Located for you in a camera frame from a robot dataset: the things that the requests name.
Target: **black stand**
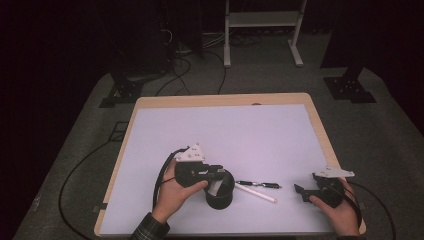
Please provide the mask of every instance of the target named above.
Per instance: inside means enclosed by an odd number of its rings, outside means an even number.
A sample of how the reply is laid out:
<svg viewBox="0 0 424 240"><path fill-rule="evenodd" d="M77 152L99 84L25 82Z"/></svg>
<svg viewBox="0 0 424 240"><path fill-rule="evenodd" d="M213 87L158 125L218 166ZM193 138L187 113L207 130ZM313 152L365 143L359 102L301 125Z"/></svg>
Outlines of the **black stand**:
<svg viewBox="0 0 424 240"><path fill-rule="evenodd" d="M365 67L367 51L361 49L354 54L342 77L325 77L324 81L336 100L350 100L352 103L375 103L370 92L365 91L358 81L359 74Z"/></svg>
<svg viewBox="0 0 424 240"><path fill-rule="evenodd" d="M117 87L116 84L113 85L108 97L103 98L99 108L113 108L115 104L135 103L141 95L143 85L128 82L129 85L122 85L120 87Z"/></svg>
<svg viewBox="0 0 424 240"><path fill-rule="evenodd" d="M376 101L372 94L365 91L358 81L359 73L352 73L352 68L348 67L342 77L325 77L325 84L327 84L333 98L336 100L350 100L352 103L375 103Z"/></svg>

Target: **black cable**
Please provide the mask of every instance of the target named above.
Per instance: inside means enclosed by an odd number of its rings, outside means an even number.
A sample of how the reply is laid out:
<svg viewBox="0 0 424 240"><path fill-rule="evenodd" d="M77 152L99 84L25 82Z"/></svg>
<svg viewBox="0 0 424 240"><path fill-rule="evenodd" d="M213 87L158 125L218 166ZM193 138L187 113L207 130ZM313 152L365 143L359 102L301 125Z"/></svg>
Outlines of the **black cable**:
<svg viewBox="0 0 424 240"><path fill-rule="evenodd" d="M175 77L175 78L173 78L173 79L171 79L171 80L169 80L168 82L166 82L157 92L156 92L156 94L155 94L155 96L157 97L157 96L159 96L159 93L168 85L168 84L170 84L170 83L172 83L173 81L175 81L175 80L177 80L177 79L180 79L182 76L184 76L189 70L190 70L190 68L191 68L191 64L190 64L190 62L189 61L187 61L187 60L185 60L184 58L182 58L181 60L183 60L183 61L185 61L185 62L187 62L188 63L188 68L187 68L187 70L185 70L184 72L183 72L183 74L181 74L181 75L177 75L177 77Z"/></svg>
<svg viewBox="0 0 424 240"><path fill-rule="evenodd" d="M181 61L181 67L182 67L182 61L186 61L187 63L188 63L188 69L187 69L187 71L186 72L188 72L190 69L191 69L191 63L188 61L188 60L186 60L186 59L182 59L182 58L180 58L180 61ZM187 92L188 92L188 95L191 95L191 93L190 93L190 90L188 89L188 87L187 87L187 84L185 83L185 81L181 78L182 76L180 76L180 75L178 75L176 72L175 72L175 68L174 68L174 75L175 76L177 76L180 80L181 80L181 82L183 83L183 85L184 85L184 87L182 88L182 89L180 89L180 90L178 90L176 93L175 93L175 95L177 95L177 93L179 93L180 91L182 91L182 90L184 90L184 89L187 89Z"/></svg>
<svg viewBox="0 0 424 240"><path fill-rule="evenodd" d="M357 187L360 187L363 190L367 191L369 194L371 194L380 203L380 205L383 207L384 211L387 214L387 218L390 221L390 226L391 226L391 229L392 229L393 240L396 240L396 226L395 226L395 223L393 222L392 215L390 214L389 209L387 208L386 204L384 204L383 201L381 201L381 199L374 192L372 192L371 190L369 190L368 188L366 188L366 187L364 187L364 186L362 186L362 185L360 185L358 183L351 182L351 181L348 181L348 183L349 184L352 184L352 185L355 185Z"/></svg>
<svg viewBox="0 0 424 240"><path fill-rule="evenodd" d="M115 138L113 138L112 140L114 140L114 139L117 139L117 138L121 138L122 137L122 135L119 135L119 136L117 136L117 137L115 137ZM61 187L61 189L60 189L60 192L59 192L59 200L58 200L58 206L59 206L59 213L60 213L60 217L62 218L62 220L65 222L65 224L73 231L73 232L75 232L76 234L78 234L80 237L82 237L83 239L87 239L87 240L91 240L91 238L89 238L89 237L87 237L86 235L84 235L83 233L81 233L80 231L78 231L74 226L72 226L72 224L71 223L69 223L69 221L66 219L66 217L65 217L65 214L64 214L64 212L63 212L63 209L62 209L62 195L63 195L63 191L64 191L64 189L65 189L65 186L66 186L66 184L68 183L68 180L69 180L69 178L72 176L72 174L75 172L75 170L82 164L82 163L84 163L91 155L93 155L95 152L97 152L98 150L100 150L101 148L103 148L104 146L106 146L107 144L109 144L110 142L113 142L113 141L111 141L110 139L107 141L107 142L105 142L105 143L103 143L103 144L101 144L100 146L98 146L97 148L95 148L93 151L91 151L90 153L88 153L77 165L75 165L75 167L72 169L72 171L68 174L68 176L66 177L66 179L65 179L65 182L62 184L62 187Z"/></svg>
<svg viewBox="0 0 424 240"><path fill-rule="evenodd" d="M158 200L158 194L159 194L159 188L160 185L162 185L162 181L163 181L163 175L165 175L165 171L168 168L169 163L172 161L172 159L175 157L175 154L179 153L179 152L185 152L187 148L182 148L182 149L178 149L175 152L171 153L168 158L166 159L165 163L162 165L162 168L160 169L158 178L156 179L156 183L155 183L155 189L153 190L153 201L152 201L152 210L156 207L156 202Z"/></svg>
<svg viewBox="0 0 424 240"><path fill-rule="evenodd" d="M223 68L224 68L224 77L222 77L222 82L221 82L221 85L219 85L219 88L218 88L218 95L221 93L221 90L222 90L222 86L224 85L224 82L225 82L225 78L226 78L226 76L227 76L227 69L225 68L225 66L224 66L224 60L222 60L222 58L221 58L221 56L219 56L218 54L216 54L216 53L214 53L214 52L209 52L209 51L204 51L205 53L209 53L209 54L212 54L212 55L215 55L217 58L219 58L219 60L221 60L221 62L222 62L222 66L223 66Z"/></svg>

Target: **shelf leg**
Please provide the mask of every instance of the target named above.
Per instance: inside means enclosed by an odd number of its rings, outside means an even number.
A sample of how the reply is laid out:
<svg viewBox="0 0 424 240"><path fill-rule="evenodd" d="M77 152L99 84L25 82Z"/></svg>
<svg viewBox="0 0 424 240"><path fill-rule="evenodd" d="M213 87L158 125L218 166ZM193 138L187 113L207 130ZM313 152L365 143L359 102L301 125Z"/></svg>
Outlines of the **shelf leg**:
<svg viewBox="0 0 424 240"><path fill-rule="evenodd" d="M225 3L225 43L224 43L224 67L231 67L230 56L230 0Z"/></svg>
<svg viewBox="0 0 424 240"><path fill-rule="evenodd" d="M300 57L299 51L297 50L296 44L297 39L299 37L300 27L302 26L303 16L305 15L307 0L302 1L302 5L299 10L299 14L297 15L296 27L294 28L293 39L289 40L290 51L292 52L294 61L297 67L303 66L302 58Z"/></svg>

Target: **pen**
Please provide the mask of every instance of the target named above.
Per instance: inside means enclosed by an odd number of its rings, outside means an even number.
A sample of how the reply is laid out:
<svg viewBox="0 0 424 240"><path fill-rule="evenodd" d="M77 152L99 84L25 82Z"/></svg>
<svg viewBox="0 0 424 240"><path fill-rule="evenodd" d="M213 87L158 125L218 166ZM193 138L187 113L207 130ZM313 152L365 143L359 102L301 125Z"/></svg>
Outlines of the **pen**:
<svg viewBox="0 0 424 240"><path fill-rule="evenodd" d="M252 190L252 189L250 189L248 187L242 186L242 185L240 185L238 183L235 184L235 187L238 188L238 189L241 189L243 191L246 191L248 193L251 193L251 194L253 194L255 196L258 196L260 198L263 198L265 200L268 200L270 202L273 202L273 203L276 203L277 202L277 199L275 199L275 198L272 198L272 197L267 196L267 195L265 195L263 193L260 193L260 192L256 192L256 191L254 191L254 190Z"/></svg>
<svg viewBox="0 0 424 240"><path fill-rule="evenodd" d="M236 181L236 183L245 186L262 186L266 188L281 188L278 183L257 183L257 182L249 182L249 181Z"/></svg>

